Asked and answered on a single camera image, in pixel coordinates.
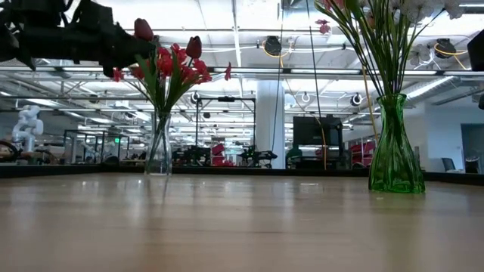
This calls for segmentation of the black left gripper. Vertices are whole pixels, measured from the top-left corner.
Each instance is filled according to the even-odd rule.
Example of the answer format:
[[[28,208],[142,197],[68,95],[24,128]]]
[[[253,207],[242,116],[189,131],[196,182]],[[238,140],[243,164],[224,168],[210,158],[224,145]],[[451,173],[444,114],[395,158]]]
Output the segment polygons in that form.
[[[119,23],[113,21],[113,10],[97,2],[80,2],[71,23],[83,35],[82,43],[90,45],[88,51],[96,53],[99,64],[104,65],[104,75],[113,78],[114,70],[132,65],[132,57],[122,57],[121,46],[133,54],[149,55],[155,44],[127,34]]]

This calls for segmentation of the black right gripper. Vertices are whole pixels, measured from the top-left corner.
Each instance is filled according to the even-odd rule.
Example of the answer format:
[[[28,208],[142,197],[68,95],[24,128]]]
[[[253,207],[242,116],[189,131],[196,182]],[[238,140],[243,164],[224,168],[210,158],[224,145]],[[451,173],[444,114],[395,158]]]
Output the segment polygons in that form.
[[[484,70],[484,30],[468,42],[467,51],[472,71],[482,72]],[[478,107],[484,110],[484,94],[479,97]]]

